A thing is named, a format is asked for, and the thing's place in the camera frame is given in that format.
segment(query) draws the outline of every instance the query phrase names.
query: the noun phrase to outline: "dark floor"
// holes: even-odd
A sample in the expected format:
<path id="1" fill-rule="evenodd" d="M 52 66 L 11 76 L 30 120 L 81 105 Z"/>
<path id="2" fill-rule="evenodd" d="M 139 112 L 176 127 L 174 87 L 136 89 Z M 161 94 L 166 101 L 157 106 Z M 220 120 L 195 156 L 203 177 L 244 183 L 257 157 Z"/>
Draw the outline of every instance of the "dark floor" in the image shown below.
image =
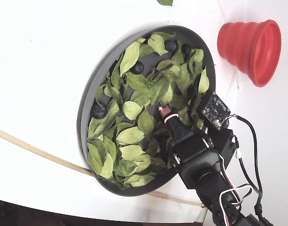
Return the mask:
<path id="1" fill-rule="evenodd" d="M 153 224 L 79 218 L 0 201 L 0 226 L 201 226 L 200 223 Z"/>

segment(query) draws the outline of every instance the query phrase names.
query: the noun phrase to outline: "circuit board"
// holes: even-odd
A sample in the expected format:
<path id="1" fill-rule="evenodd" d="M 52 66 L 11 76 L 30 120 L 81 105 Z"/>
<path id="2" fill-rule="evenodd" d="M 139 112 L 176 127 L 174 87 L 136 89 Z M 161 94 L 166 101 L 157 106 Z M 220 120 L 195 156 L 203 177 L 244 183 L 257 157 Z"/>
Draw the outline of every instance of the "circuit board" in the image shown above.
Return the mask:
<path id="1" fill-rule="evenodd" d="M 196 111 L 208 125 L 216 130 L 220 130 L 224 126 L 226 123 L 225 119 L 231 113 L 225 103 L 211 90 L 202 98 Z"/>

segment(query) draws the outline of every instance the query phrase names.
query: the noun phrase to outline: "white wall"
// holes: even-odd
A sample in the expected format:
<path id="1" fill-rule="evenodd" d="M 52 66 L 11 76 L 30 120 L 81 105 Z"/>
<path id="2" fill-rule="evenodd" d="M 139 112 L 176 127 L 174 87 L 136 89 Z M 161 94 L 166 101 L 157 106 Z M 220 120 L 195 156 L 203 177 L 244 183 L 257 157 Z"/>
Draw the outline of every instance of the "white wall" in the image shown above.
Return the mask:
<path id="1" fill-rule="evenodd" d="M 288 0 L 249 0 L 247 20 L 267 19 L 275 20 L 281 30 L 280 61 L 274 77 L 263 88 L 255 87 L 248 77 L 243 79 L 236 114 L 248 119 L 257 133 L 264 216 L 274 225 L 288 225 Z M 247 171 L 255 178 L 250 130 L 236 119 L 231 120 L 231 128 L 239 138 Z M 233 158 L 228 172 L 235 184 L 245 182 L 236 159 Z M 244 201 L 245 215 L 254 212 L 255 202 L 256 195 Z"/>

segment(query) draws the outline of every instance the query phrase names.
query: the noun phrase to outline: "red silicone cup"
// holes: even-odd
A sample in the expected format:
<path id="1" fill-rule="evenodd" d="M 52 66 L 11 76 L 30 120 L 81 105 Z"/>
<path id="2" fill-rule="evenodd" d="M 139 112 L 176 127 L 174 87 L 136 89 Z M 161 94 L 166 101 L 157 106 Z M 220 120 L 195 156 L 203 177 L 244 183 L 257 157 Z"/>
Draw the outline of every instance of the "red silicone cup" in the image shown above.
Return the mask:
<path id="1" fill-rule="evenodd" d="M 263 87 L 278 65 L 280 28 L 273 20 L 227 23 L 219 31 L 217 49 L 221 57 L 247 74 L 255 86 Z"/>

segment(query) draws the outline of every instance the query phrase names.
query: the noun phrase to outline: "gray bowl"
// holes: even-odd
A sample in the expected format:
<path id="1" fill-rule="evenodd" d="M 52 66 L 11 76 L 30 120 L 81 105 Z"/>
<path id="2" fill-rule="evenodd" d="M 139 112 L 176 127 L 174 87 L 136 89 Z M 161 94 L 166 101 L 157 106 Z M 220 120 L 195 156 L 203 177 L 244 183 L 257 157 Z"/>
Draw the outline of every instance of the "gray bowl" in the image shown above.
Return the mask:
<path id="1" fill-rule="evenodd" d="M 176 33 L 176 36 L 172 39 L 180 40 L 183 44 L 187 43 L 192 48 L 201 48 L 204 50 L 204 64 L 206 65 L 207 76 L 210 81 L 210 89 L 215 91 L 215 68 L 211 53 L 203 41 L 203 39 L 196 34 L 195 32 L 189 30 L 188 28 L 181 26 L 164 26 L 159 27 L 149 31 L 138 32 L 131 35 L 130 37 L 123 40 L 117 46 L 115 46 L 109 54 L 107 54 L 101 63 L 97 66 L 92 76 L 89 78 L 88 84 L 84 90 L 82 100 L 80 103 L 78 117 L 77 117 L 77 135 L 79 140 L 80 149 L 83 152 L 83 155 L 88 163 L 88 146 L 87 146 L 87 137 L 88 137 L 88 125 L 91 120 L 90 110 L 94 103 L 95 94 L 97 89 L 100 86 L 102 78 L 106 72 L 110 69 L 113 63 L 118 59 L 120 54 L 134 41 L 140 37 L 148 37 L 151 33 L 160 31 L 166 33 Z M 145 65 L 145 70 L 143 72 L 146 75 L 151 67 L 156 67 L 159 61 L 164 59 L 170 59 L 171 53 L 164 54 L 159 56 L 156 53 L 152 53 L 148 56 L 142 57 L 141 62 Z M 123 195 L 123 196 L 137 196 L 146 194 L 148 192 L 154 191 L 166 184 L 170 179 L 176 175 L 176 170 L 174 168 L 169 169 L 166 173 L 157 174 L 156 178 L 149 184 L 142 187 L 130 187 L 127 190 L 120 190 L 114 183 L 110 181 L 103 181 L 101 178 L 97 177 L 94 173 L 98 182 L 107 190 L 112 193 Z"/>

